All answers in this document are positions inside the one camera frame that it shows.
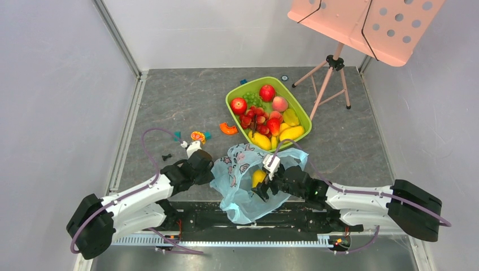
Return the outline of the orange toy piece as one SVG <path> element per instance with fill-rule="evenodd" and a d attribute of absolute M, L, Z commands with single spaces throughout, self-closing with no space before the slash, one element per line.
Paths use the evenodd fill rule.
<path fill-rule="evenodd" d="M 226 134 L 226 135 L 232 136 L 232 135 L 238 133 L 238 129 L 235 125 L 229 126 L 227 123 L 221 123 L 219 125 L 219 128 L 220 128 L 221 132 Z"/>

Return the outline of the yellow fake pear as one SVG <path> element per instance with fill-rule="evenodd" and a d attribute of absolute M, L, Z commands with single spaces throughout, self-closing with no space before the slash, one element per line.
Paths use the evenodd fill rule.
<path fill-rule="evenodd" d="M 251 188 L 256 188 L 260 183 L 263 183 L 265 178 L 267 177 L 267 174 L 265 171 L 262 169 L 257 169 L 253 174 L 252 174 L 252 184 Z"/>

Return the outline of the green fake grapes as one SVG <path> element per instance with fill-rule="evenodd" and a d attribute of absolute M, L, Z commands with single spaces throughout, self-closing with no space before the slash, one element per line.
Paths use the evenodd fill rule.
<path fill-rule="evenodd" d="M 248 92 L 244 94 L 242 97 L 249 106 L 255 106 L 255 107 L 263 106 L 263 101 L 258 93 Z"/>

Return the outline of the yellow fake mango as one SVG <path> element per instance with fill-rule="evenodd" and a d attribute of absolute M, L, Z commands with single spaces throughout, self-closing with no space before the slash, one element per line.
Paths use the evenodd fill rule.
<path fill-rule="evenodd" d="M 296 140 L 302 135 L 304 135 L 305 129 L 303 126 L 294 126 L 283 130 L 279 135 L 279 140 L 283 141 L 286 139 Z"/>

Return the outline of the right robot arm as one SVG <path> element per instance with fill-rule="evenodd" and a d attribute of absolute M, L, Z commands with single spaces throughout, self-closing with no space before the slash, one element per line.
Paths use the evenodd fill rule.
<path fill-rule="evenodd" d="M 280 166 L 272 177 L 265 176 L 251 191 L 264 202 L 285 193 L 304 200 L 306 206 L 325 210 L 332 231 L 367 226 L 400 229 L 422 241 L 436 242 L 442 201 L 407 180 L 391 186 L 342 186 L 312 178 L 299 166 Z"/>

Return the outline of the red fake strawberries bunch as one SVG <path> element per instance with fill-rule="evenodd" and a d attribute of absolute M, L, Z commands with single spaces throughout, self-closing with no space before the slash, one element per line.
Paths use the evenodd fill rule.
<path fill-rule="evenodd" d="M 243 130 L 249 129 L 252 132 L 258 132 L 267 137 L 271 136 L 270 129 L 266 125 L 269 113 L 262 107 L 251 106 L 243 114 L 240 114 L 238 119 Z"/>

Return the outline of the yellow fake banana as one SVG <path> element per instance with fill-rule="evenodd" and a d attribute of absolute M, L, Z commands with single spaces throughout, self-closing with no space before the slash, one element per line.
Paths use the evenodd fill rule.
<path fill-rule="evenodd" d="M 271 142 L 271 147 L 272 149 L 275 149 L 279 143 L 279 136 L 280 134 L 286 130 L 286 129 L 289 129 L 290 128 L 290 125 L 286 124 L 286 123 L 281 123 L 280 126 L 279 126 L 279 130 L 278 130 L 278 133 L 276 135 L 273 135 L 270 139 L 270 142 Z"/>

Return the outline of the red fake wax apple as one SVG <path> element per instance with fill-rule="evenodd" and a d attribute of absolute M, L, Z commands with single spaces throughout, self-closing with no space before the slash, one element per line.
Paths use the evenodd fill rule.
<path fill-rule="evenodd" d="M 272 136 L 275 136 L 278 133 L 280 122 L 277 119 L 269 119 L 266 122 L 266 126 L 271 132 Z"/>

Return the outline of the orange round toy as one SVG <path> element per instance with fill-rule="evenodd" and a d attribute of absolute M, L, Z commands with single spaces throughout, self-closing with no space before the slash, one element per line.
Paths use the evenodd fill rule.
<path fill-rule="evenodd" d="M 190 137 L 193 141 L 200 141 L 202 144 L 206 143 L 206 136 L 205 134 L 199 132 L 199 131 L 194 131 L 190 134 Z"/>

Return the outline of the light blue plastic bag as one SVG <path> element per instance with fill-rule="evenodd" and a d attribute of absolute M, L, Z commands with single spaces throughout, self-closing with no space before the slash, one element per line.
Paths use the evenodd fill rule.
<path fill-rule="evenodd" d="M 262 169 L 263 159 L 269 152 L 250 143 L 240 143 L 230 147 L 227 154 L 214 162 L 214 179 L 210 186 L 218 191 L 223 199 L 220 209 L 234 224 L 250 224 L 271 213 L 285 203 L 291 195 L 268 192 L 269 201 L 262 201 L 251 191 L 252 174 Z"/>

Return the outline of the pink fake peach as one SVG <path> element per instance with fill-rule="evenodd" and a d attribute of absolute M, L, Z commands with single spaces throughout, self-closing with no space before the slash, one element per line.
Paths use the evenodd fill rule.
<path fill-rule="evenodd" d="M 284 112 L 289 108 L 289 103 L 284 97 L 276 96 L 272 100 L 272 109 L 278 112 Z"/>

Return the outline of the pink music stand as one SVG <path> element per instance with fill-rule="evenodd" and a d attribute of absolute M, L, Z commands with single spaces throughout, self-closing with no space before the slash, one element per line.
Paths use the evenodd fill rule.
<path fill-rule="evenodd" d="M 339 57 L 344 46 L 378 62 L 401 67 L 408 62 L 443 4 L 440 0 L 293 1 L 289 19 L 338 42 L 333 55 L 292 84 L 295 88 L 318 69 L 329 66 L 320 90 L 316 91 L 310 118 L 325 103 L 322 97 L 333 71 L 344 74 Z"/>

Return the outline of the small teal block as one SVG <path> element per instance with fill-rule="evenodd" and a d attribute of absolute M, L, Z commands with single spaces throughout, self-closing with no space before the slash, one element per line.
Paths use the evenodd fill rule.
<path fill-rule="evenodd" d="M 175 131 L 173 134 L 174 134 L 174 136 L 173 136 L 174 141 L 178 141 L 179 139 L 181 139 L 181 132 L 180 131 Z"/>

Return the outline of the yellow fake starfruit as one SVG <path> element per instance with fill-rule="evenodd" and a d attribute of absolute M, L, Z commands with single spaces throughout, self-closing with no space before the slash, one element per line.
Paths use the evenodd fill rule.
<path fill-rule="evenodd" d="M 296 112 L 292 108 L 288 108 L 282 113 L 284 123 L 289 126 L 298 126 L 300 125 L 299 118 Z"/>

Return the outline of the yellow fake lemon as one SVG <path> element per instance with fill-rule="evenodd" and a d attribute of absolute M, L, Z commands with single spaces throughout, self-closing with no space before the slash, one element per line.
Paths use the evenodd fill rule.
<path fill-rule="evenodd" d="M 260 134 L 259 132 L 249 131 L 247 136 L 252 144 L 258 146 L 262 150 L 269 151 L 272 149 L 271 141 L 266 135 Z"/>

